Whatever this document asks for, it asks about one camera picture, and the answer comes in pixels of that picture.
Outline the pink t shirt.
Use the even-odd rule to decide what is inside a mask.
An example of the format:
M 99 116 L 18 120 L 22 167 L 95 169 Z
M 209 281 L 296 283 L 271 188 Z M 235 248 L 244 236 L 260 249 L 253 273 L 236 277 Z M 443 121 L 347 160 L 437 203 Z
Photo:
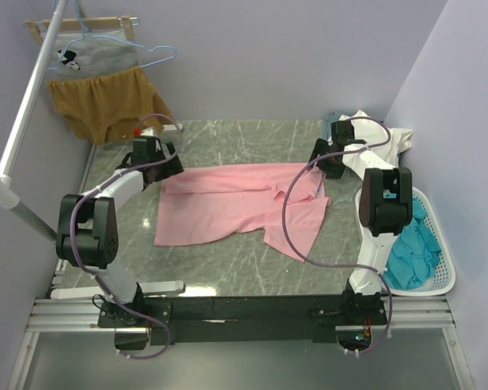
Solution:
M 321 171 L 301 163 L 187 168 L 159 195 L 155 245 L 201 245 L 264 231 L 264 242 L 301 260 L 316 240 L 330 200 Z

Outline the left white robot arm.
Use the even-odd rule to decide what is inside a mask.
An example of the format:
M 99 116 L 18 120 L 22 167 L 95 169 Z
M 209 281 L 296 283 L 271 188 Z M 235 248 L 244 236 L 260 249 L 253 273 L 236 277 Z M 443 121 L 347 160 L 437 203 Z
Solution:
M 55 249 L 59 258 L 92 276 L 117 316 L 135 327 L 146 317 L 140 284 L 118 259 L 117 210 L 153 183 L 184 171 L 172 141 L 137 136 L 112 176 L 87 193 L 63 197 Z

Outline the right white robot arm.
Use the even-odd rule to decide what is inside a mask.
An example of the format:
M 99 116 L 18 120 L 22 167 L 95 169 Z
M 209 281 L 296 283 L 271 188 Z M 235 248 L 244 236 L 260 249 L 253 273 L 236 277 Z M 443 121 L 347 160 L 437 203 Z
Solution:
M 360 125 L 353 124 L 355 120 L 380 126 L 386 139 L 373 144 L 372 138 L 360 131 Z M 338 180 L 349 169 L 362 180 L 356 198 L 362 243 L 348 284 L 354 293 L 363 296 L 382 290 L 380 276 L 390 250 L 412 221 L 412 173 L 399 168 L 393 158 L 380 151 L 390 143 L 391 132 L 383 123 L 360 116 L 331 123 L 328 140 L 317 140 L 310 157 L 312 166 L 328 179 Z

